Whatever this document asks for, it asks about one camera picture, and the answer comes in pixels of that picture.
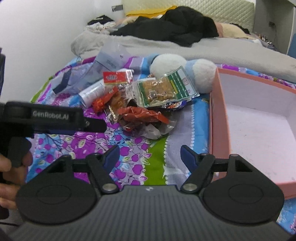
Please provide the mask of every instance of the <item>open cardboard box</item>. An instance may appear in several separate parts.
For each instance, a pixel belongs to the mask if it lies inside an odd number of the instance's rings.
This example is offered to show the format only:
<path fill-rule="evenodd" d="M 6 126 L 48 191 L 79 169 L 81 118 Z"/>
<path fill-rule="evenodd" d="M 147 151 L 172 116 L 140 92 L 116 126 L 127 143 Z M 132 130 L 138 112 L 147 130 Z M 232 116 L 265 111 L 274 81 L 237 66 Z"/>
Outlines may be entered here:
<path fill-rule="evenodd" d="M 241 155 L 286 199 L 296 197 L 296 90 L 218 69 L 210 99 L 210 152 L 217 158 Z"/>

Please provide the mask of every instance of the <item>red label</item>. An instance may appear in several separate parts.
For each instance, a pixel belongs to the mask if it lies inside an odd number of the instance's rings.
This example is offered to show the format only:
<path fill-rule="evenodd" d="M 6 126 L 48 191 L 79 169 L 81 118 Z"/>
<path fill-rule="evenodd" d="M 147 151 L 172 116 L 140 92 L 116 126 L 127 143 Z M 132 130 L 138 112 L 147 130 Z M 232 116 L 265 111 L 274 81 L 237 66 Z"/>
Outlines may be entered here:
<path fill-rule="evenodd" d="M 126 72 L 104 72 L 105 84 L 125 84 L 127 83 Z"/>

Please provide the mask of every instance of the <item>stuffed toy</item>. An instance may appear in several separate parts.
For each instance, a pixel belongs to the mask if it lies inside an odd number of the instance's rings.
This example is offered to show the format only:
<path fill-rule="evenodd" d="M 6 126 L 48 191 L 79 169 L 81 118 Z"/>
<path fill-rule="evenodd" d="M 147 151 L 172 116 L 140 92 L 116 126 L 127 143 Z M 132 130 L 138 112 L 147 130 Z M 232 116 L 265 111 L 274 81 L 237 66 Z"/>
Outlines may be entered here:
<path fill-rule="evenodd" d="M 182 66 L 191 79 L 196 91 L 210 93 L 216 73 L 216 65 L 206 59 L 187 61 L 177 54 L 153 54 L 147 57 L 150 73 L 160 78 Z"/>

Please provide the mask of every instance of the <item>snack pile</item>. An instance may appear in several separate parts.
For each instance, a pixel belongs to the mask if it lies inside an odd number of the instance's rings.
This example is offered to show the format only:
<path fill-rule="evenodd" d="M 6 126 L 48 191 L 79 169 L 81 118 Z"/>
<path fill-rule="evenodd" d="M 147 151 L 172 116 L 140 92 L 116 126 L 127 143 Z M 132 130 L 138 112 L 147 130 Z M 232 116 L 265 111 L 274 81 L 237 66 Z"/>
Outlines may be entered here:
<path fill-rule="evenodd" d="M 133 79 L 133 70 L 103 73 L 104 94 L 92 107 L 126 131 L 158 139 L 176 125 L 178 111 L 199 95 L 182 67 L 162 76 Z"/>

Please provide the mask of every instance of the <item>finger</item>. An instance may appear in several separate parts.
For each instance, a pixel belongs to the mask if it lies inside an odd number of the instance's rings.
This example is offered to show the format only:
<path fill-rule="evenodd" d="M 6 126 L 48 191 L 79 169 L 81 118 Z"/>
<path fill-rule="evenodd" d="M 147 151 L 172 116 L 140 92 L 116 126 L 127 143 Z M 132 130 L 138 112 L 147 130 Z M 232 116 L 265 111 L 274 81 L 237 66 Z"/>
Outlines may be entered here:
<path fill-rule="evenodd" d="M 33 163 L 33 156 L 32 156 L 32 153 L 29 151 L 22 159 L 22 164 L 25 166 L 25 167 L 29 167 L 31 166 Z"/>
<path fill-rule="evenodd" d="M 0 197 L 14 201 L 19 189 L 20 187 L 17 185 L 7 185 L 0 183 Z"/>
<path fill-rule="evenodd" d="M 0 172 L 8 172 L 11 169 L 11 161 L 0 154 Z"/>
<path fill-rule="evenodd" d="M 3 173 L 3 178 L 14 184 L 23 185 L 26 181 L 28 168 L 21 166 L 18 168 L 11 168 L 9 172 Z"/>
<path fill-rule="evenodd" d="M 7 200 L 4 198 L 0 198 L 0 206 L 8 209 L 17 209 L 17 205 L 14 201 Z"/>

